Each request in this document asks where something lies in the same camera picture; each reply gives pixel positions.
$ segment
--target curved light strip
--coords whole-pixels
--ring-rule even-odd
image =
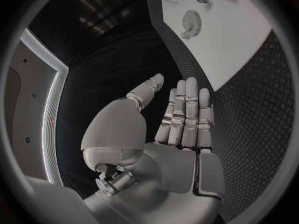
[[[62,89],[68,74],[68,67],[51,53],[28,29],[21,41],[42,61],[57,71],[53,79],[42,120],[42,156],[44,169],[50,183],[63,186],[56,159],[56,118]]]

